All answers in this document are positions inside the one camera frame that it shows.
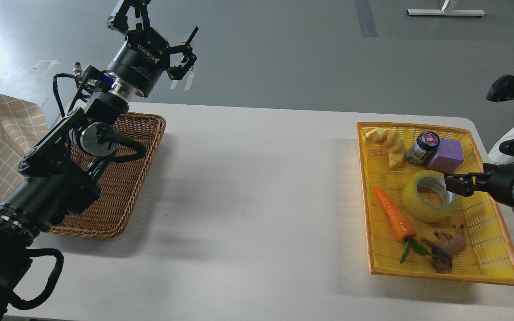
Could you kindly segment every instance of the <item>toy croissant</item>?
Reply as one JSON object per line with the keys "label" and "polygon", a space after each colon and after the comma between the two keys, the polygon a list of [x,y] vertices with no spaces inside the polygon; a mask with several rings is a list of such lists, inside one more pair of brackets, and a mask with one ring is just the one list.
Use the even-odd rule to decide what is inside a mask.
{"label": "toy croissant", "polygon": [[378,144],[386,148],[390,169],[402,166],[406,156],[406,145],[398,132],[389,128],[375,128],[365,135],[366,144]]}

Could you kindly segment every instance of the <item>wicker basket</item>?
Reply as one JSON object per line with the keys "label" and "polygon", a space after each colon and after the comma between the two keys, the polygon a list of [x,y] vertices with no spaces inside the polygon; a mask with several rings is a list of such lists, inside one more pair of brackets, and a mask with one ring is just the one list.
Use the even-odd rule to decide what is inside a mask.
{"label": "wicker basket", "polygon": [[[98,180],[100,198],[80,215],[68,215],[60,225],[50,226],[53,234],[80,238],[113,238],[126,228],[141,186],[164,134],[166,121],[161,116],[129,112],[114,123],[119,134],[137,140],[146,147],[145,157],[127,163],[110,163]],[[134,153],[120,146],[118,156]],[[93,158],[73,148],[73,161],[81,167]]]}

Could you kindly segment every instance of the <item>black robotic arm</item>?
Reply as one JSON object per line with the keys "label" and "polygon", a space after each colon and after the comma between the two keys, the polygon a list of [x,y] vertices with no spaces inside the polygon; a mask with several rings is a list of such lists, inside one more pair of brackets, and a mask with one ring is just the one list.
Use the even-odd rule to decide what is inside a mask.
{"label": "black robotic arm", "polygon": [[[99,71],[75,65],[74,75],[54,77],[54,91],[63,118],[38,142],[19,165],[24,181],[0,203],[0,319],[10,303],[17,309],[33,309],[53,292],[61,274],[63,255],[55,249],[28,249],[48,224],[59,224],[66,215],[82,213],[100,196],[98,179],[110,162],[130,162],[145,156],[140,143],[120,136],[113,124],[120,114],[129,111],[134,95],[147,97],[163,71],[170,79],[180,80],[196,56],[191,41],[171,47],[149,25],[149,0],[120,0],[108,27],[119,31],[125,41],[107,69]],[[136,29],[129,30],[126,13],[134,8],[140,19]],[[170,56],[183,54],[182,63],[170,66]],[[56,78],[75,79],[77,93],[67,112],[58,98]],[[75,107],[77,100],[85,107]],[[82,169],[70,158],[71,145],[94,157]],[[134,154],[116,156],[118,145],[127,146]],[[15,286],[29,269],[32,258],[50,255],[57,260],[43,292],[25,301],[14,292]]]}

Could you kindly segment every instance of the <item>clear packing tape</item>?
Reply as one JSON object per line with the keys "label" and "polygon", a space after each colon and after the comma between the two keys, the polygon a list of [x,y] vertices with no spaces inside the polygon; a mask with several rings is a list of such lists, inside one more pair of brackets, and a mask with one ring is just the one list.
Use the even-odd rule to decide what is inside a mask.
{"label": "clear packing tape", "polygon": [[[419,189],[428,189],[434,192],[441,199],[441,205],[437,206],[428,202],[422,197]],[[414,174],[404,187],[402,203],[413,217],[422,222],[437,223],[455,213],[460,206],[461,196],[445,189],[442,173],[423,170]]]}

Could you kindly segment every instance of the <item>yellow plastic basket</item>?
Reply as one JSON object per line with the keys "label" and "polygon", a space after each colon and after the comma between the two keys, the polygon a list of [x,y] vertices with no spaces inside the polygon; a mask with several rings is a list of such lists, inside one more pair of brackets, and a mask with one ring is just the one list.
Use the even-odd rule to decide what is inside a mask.
{"label": "yellow plastic basket", "polygon": [[433,131],[440,138],[459,140],[463,149],[464,162],[457,167],[456,173],[482,172],[483,161],[473,142],[469,130],[448,128],[428,124],[358,122],[357,134],[363,185],[365,224],[369,268],[372,274],[390,276],[410,276],[454,280],[462,282],[479,282],[514,285],[514,248],[502,219],[499,207],[484,192],[475,192],[471,197],[464,197],[461,206],[445,221],[428,224],[418,221],[406,211],[418,231],[418,240],[427,238],[437,242],[434,231],[454,234],[453,225],[463,224],[467,241],[465,250],[453,258],[450,274],[438,274],[432,266],[430,256],[420,256],[413,251],[407,260],[400,264],[403,244],[392,232],[390,222],[382,209],[373,188],[383,189],[404,210],[402,191],[412,175],[425,167],[416,166],[405,161],[402,167],[390,170],[388,153],[377,144],[366,144],[364,135],[374,128],[391,128],[396,130],[410,148],[414,140],[425,131]]}

